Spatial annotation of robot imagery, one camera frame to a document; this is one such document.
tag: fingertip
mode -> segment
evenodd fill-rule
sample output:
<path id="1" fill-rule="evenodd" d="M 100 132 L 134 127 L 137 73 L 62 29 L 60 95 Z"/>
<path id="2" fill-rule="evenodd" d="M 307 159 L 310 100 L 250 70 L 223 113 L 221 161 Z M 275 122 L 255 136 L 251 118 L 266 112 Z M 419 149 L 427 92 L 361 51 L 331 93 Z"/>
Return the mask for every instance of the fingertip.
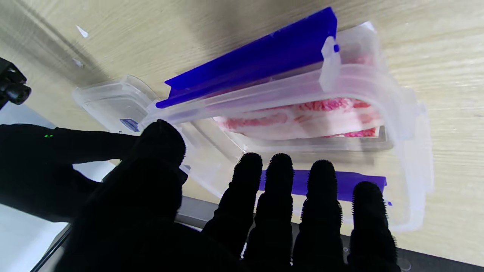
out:
<path id="1" fill-rule="evenodd" d="M 274 155 L 266 172 L 266 192 L 290 194 L 294 180 L 291 157 L 284 153 Z"/>
<path id="2" fill-rule="evenodd" d="M 262 165 L 263 165 L 262 157 L 257 153 L 249 152 L 242 156 L 242 158 L 239 160 L 239 162 L 235 167 L 237 167 L 240 164 L 250 164 L 250 165 L 253 165 L 254 167 L 262 168 Z"/>
<path id="3" fill-rule="evenodd" d="M 388 228 L 383 194 L 376 184 L 364 181 L 355 186 L 353 219 L 355 228 Z"/>

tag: white sticker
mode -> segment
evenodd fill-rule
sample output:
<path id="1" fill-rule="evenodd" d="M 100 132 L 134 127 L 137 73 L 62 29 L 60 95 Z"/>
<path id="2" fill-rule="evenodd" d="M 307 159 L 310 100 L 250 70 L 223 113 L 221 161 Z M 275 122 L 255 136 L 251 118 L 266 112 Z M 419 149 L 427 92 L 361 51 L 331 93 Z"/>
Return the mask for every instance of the white sticker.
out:
<path id="1" fill-rule="evenodd" d="M 79 30 L 79 32 L 81 33 L 81 35 L 84 38 L 87 38 L 89 36 L 89 33 L 87 33 L 87 31 L 85 31 L 84 29 L 82 29 L 80 26 L 76 26 L 76 27 L 77 27 L 77 30 Z"/>

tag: clear plastic lid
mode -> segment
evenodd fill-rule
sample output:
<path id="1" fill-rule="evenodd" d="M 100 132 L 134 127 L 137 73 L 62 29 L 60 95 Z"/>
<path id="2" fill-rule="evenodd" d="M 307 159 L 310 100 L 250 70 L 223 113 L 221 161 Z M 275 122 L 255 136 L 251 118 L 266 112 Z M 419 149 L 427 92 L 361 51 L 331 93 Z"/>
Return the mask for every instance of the clear plastic lid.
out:
<path id="1" fill-rule="evenodd" d="M 145 127 L 156 119 L 175 125 L 187 143 L 183 164 L 190 166 L 194 180 L 216 196 L 221 197 L 227 189 L 233 167 L 244 152 L 262 155 L 264 167 L 272 155 L 285 152 L 291 156 L 296 171 L 309 170 L 314 161 L 327 159 L 340 175 L 359 173 L 367 180 L 384 177 L 381 190 L 388 204 L 390 228 L 417 229 L 424 218 L 425 194 L 432 191 L 434 180 L 426 109 L 412 90 L 398 86 L 388 73 L 371 25 L 340 32 L 337 39 L 339 46 L 332 37 L 324 43 L 321 68 L 165 109 L 156 109 L 152 104 L 140 126 Z M 346 61 L 354 56 L 370 56 L 370 61 Z M 259 123 L 247 121 L 245 114 L 335 98 L 371 105 L 382 121 L 382 126 L 377 127 L 378 135 L 261 140 L 227 131 L 214 120 L 214 117 L 241 116 L 246 119 L 244 124 L 262 124 L 264 129 L 271 124 L 267 119 L 262 117 Z M 291 125 L 292 130 L 305 129 L 298 122 Z M 339 180 L 340 191 L 348 186 L 346 180 Z M 293 198 L 297 215 L 305 195 L 294 194 Z M 340 198 L 344 221 L 351 223 L 351 203 L 345 199 Z"/>
<path id="2" fill-rule="evenodd" d="M 110 132 L 129 135 L 141 134 L 138 124 L 147 116 L 148 106 L 159 100 L 143 81 L 134 76 L 76 88 L 72 96 Z"/>

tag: textured fingertip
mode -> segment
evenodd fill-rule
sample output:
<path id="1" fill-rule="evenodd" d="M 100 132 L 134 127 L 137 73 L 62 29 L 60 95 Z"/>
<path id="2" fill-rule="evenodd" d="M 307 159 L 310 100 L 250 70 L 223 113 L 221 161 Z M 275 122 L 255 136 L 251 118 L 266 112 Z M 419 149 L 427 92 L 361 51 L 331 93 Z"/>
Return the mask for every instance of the textured fingertip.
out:
<path id="1" fill-rule="evenodd" d="M 353 218 L 356 227 L 388 227 L 383 195 L 368 181 L 361 182 L 353 190 Z"/>
<path id="2" fill-rule="evenodd" d="M 262 169 L 262 157 L 257 153 L 246 153 L 242 156 L 239 162 L 235 165 L 235 168 L 239 167 L 240 165 L 248 165 L 252 167 L 257 167 Z"/>
<path id="3" fill-rule="evenodd" d="M 278 153 L 274 156 L 272 156 L 271 161 L 269 162 L 269 167 L 273 164 L 281 164 L 281 165 L 286 165 L 290 166 L 292 168 L 292 160 L 289 155 L 284 154 L 284 153 Z"/>
<path id="4" fill-rule="evenodd" d="M 247 153 L 239 160 L 234 167 L 232 181 L 245 184 L 246 188 L 259 188 L 260 175 L 262 174 L 262 158 L 256 153 Z"/>
<path id="5" fill-rule="evenodd" d="M 266 193 L 277 192 L 283 195 L 290 194 L 293 180 L 294 169 L 292 168 L 291 157 L 283 153 L 274 155 L 267 167 Z"/>
<path id="6" fill-rule="evenodd" d="M 328 160 L 319 160 L 313 163 L 311 167 L 311 172 L 314 174 L 324 173 L 331 174 L 336 177 L 336 171 L 334 170 L 333 164 Z"/>
<path id="7" fill-rule="evenodd" d="M 323 196 L 327 200 L 336 200 L 338 197 L 338 183 L 333 164 L 327 160 L 313 163 L 308 178 L 308 197 Z"/>

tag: raw beef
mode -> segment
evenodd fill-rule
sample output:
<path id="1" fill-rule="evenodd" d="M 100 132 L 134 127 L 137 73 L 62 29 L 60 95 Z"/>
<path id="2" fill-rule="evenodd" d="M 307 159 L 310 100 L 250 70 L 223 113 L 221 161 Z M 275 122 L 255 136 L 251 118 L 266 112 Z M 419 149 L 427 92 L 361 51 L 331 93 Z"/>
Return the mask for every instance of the raw beef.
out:
<path id="1" fill-rule="evenodd" d="M 383 120 L 371 105 L 345 97 L 213 119 L 225 131 L 267 140 L 324 136 L 375 137 L 378 136 L 376 127 L 383 125 Z"/>

